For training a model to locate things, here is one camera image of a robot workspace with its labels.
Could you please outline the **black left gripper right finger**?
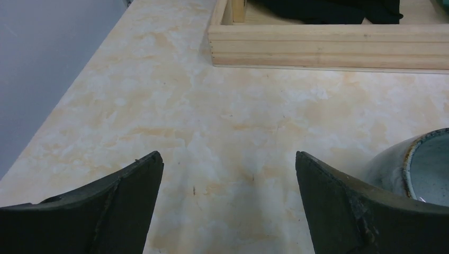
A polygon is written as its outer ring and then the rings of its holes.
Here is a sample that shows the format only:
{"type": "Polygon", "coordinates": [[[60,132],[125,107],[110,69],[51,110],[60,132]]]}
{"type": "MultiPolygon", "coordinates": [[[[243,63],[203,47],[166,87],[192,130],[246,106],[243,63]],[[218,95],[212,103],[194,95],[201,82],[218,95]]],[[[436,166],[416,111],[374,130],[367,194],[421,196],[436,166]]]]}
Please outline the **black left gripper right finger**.
{"type": "Polygon", "coordinates": [[[303,151],[295,170],[315,253],[448,253],[448,207],[374,187],[303,151]]]}

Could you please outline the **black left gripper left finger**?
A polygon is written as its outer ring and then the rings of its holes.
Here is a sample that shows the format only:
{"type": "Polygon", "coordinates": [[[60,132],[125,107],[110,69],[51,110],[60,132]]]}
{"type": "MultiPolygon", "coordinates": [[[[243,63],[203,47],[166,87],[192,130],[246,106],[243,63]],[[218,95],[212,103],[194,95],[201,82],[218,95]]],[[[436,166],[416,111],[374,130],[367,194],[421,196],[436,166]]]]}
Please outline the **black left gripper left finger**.
{"type": "Polygon", "coordinates": [[[164,170],[158,151],[44,201],[1,208],[1,253],[142,253],[164,170]]]}

